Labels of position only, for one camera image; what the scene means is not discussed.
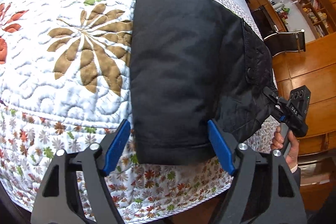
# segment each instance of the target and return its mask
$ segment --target black jacket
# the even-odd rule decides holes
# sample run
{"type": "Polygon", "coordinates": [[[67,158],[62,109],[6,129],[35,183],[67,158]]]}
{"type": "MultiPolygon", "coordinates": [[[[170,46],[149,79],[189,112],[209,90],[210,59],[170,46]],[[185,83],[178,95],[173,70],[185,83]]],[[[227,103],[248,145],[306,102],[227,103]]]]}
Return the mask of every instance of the black jacket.
{"type": "Polygon", "coordinates": [[[264,42],[214,0],[136,0],[130,61],[140,163],[187,165],[214,157],[207,122],[242,142],[274,109],[264,42]]]}

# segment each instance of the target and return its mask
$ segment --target wooden bookshelf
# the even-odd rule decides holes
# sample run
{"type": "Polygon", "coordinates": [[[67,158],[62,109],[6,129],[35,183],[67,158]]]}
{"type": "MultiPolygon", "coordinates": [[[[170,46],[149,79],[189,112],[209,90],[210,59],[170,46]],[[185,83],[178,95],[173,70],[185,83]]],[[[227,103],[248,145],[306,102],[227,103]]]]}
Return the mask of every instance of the wooden bookshelf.
{"type": "Polygon", "coordinates": [[[298,7],[298,9],[300,10],[301,14],[303,15],[303,17],[305,18],[305,20],[307,21],[311,31],[313,32],[314,36],[316,39],[320,38],[321,35],[319,34],[319,32],[316,30],[316,26],[320,26],[324,36],[329,35],[333,32],[336,31],[336,25],[334,23],[334,21],[332,20],[332,18],[330,17],[327,9],[325,7],[323,7],[322,3],[317,0],[320,4],[320,9],[316,10],[314,9],[313,5],[310,3],[309,0],[300,0],[298,3],[296,3],[295,5],[298,7]],[[313,22],[310,17],[308,16],[308,14],[304,11],[304,8],[306,9],[310,9],[311,12],[316,16],[317,18],[317,22],[313,22]],[[319,16],[319,12],[325,13],[327,15],[327,25],[328,27],[325,26],[324,22],[322,21],[322,19],[319,16]]]}

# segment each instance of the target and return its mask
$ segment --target bedsheet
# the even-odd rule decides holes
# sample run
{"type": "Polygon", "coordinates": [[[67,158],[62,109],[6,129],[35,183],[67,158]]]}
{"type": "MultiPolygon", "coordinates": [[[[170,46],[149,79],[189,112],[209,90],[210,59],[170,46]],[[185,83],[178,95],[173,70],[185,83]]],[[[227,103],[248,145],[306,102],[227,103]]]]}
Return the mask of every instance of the bedsheet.
{"type": "MultiPolygon", "coordinates": [[[[260,35],[244,0],[215,1],[260,35]]],[[[122,119],[132,123],[134,4],[0,0],[0,180],[19,206],[33,209],[56,150],[82,151],[122,119]]],[[[268,118],[247,143],[268,152],[277,125],[268,118]]],[[[77,175],[85,215],[94,219],[85,180],[77,175]]],[[[231,177],[217,158],[192,166],[139,165],[132,134],[105,181],[125,222],[146,223],[222,193],[231,177]]]]}

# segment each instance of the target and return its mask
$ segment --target sleeve cuff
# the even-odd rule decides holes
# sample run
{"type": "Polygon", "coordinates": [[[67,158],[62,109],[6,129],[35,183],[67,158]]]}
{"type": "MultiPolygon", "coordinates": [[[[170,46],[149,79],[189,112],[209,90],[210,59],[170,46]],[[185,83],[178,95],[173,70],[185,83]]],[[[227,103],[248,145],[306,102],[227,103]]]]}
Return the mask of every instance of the sleeve cuff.
{"type": "Polygon", "coordinates": [[[295,165],[292,169],[291,169],[291,172],[292,174],[297,170],[297,165],[295,165]]]}

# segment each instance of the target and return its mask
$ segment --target white quilt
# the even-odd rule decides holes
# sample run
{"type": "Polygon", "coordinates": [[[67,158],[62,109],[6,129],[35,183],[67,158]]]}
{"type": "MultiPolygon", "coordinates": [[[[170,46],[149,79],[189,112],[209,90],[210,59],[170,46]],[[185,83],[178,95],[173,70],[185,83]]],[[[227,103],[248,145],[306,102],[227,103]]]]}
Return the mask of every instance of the white quilt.
{"type": "MultiPolygon", "coordinates": [[[[243,0],[216,0],[259,31],[243,0]]],[[[56,150],[84,150],[132,123],[128,62],[135,0],[0,0],[0,180],[31,211],[56,150]]],[[[277,122],[247,143],[269,151],[277,122]]],[[[230,187],[218,159],[196,166],[139,165],[133,136],[106,183],[126,222],[145,223],[230,187]]],[[[85,215],[94,219],[82,174],[85,215]]]]}

